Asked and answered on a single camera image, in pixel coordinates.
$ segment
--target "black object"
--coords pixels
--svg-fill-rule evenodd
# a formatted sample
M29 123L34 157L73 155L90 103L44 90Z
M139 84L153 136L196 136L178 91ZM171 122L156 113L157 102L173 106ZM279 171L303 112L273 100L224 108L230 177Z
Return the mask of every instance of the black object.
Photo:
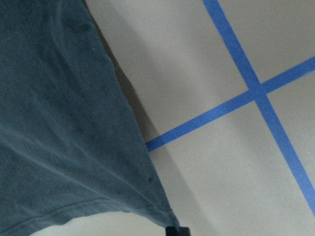
M181 232L178 233L175 227L166 227L166 236L190 236L190 230L187 227L180 227Z

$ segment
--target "blue painter's tape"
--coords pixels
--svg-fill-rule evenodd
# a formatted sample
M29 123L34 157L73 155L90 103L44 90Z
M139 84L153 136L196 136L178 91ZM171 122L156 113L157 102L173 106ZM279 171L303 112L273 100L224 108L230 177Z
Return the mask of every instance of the blue painter's tape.
M270 93L313 71L315 71L315 57L310 58L305 62L302 62L294 66L293 68L262 83L262 87L264 88L266 93ZM229 101L207 111L206 113L201 114L200 116L190 121L187 121L185 124L179 125L178 127L173 128L172 130L156 137L155 139L148 141L146 143L148 151L153 151L207 123L212 122L219 117L228 114L231 111L236 110L237 108L248 104L252 100L253 99L251 98L249 91L242 93L241 95L230 99Z
M295 67L271 78L270 80L262 83L262 86L266 93L270 93L313 71L315 71L315 57L312 57L296 65Z
M253 101L251 94L249 91L246 91L224 103L221 105L177 126L174 129L152 139L151 141L147 142L148 151L153 151L205 124L210 123L211 121L220 118L235 109L242 107L248 103Z
M272 135L274 136L293 176L304 194L313 214L315 215L315 189L312 186L284 128L275 113L265 90L260 84L244 50L241 47L230 23L217 0L204 0L214 24L222 36L236 66L238 67L252 97L254 98L262 116L264 117Z

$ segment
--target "cloth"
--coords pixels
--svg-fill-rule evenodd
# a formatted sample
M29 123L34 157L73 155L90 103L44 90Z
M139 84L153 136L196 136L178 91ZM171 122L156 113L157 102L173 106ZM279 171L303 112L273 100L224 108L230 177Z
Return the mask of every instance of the cloth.
M107 211L179 228L82 0L0 0L0 236Z

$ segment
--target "floor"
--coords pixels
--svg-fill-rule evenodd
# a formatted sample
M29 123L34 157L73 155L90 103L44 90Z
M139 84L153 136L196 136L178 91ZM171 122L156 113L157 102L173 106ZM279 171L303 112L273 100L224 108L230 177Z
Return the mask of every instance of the floor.
M315 235L314 2L87 5L181 225L192 236ZM33 235L165 232L107 212Z

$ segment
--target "gray floor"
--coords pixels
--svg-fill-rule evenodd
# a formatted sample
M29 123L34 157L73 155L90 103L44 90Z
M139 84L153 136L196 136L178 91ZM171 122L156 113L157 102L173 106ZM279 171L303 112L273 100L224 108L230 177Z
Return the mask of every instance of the gray floor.
M315 56L313 1L219 2L260 82ZM87 4L146 141L248 90L202 0ZM315 72L268 94L313 186L314 88ZM151 158L193 236L315 235L314 215L255 102L159 147ZM107 212L34 236L164 234L143 217Z

